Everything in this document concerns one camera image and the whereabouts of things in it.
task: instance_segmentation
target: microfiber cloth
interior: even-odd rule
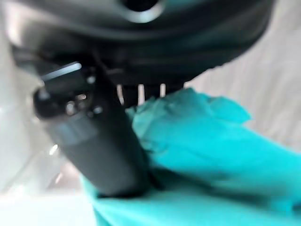
[[[98,198],[83,178],[98,226],[301,226],[301,156],[234,101],[183,89],[127,113],[163,189]]]

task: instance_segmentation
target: black device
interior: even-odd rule
[[[37,116],[104,196],[151,186],[124,107],[183,87],[238,57],[266,30],[274,0],[5,0],[16,64],[37,74]],[[122,86],[124,106],[116,85]]]

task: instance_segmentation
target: white surface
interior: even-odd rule
[[[60,173],[63,160],[48,154],[53,144],[33,123],[27,97],[38,81],[13,67],[4,37],[0,23],[0,191],[44,192]],[[250,127],[300,151],[300,71],[301,1],[280,0],[269,31],[254,48],[190,85],[237,100],[254,116]],[[63,177],[54,184],[68,192],[78,190],[76,175],[65,167]],[[16,205],[0,200],[0,225],[4,226],[88,225],[86,213],[91,214],[79,196],[40,197]]]
[[[0,197],[1,226],[95,226],[86,197],[54,195],[21,198]]]

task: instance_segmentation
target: turquoise cloth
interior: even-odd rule
[[[98,199],[83,178],[98,226],[301,225],[301,156],[244,127],[237,103],[184,89],[127,112],[165,189]]]

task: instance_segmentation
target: round opening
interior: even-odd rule
[[[121,15],[134,23],[148,23],[164,11],[165,0],[120,0]]]
[[[143,12],[153,8],[159,0],[121,0],[121,2],[129,10]]]

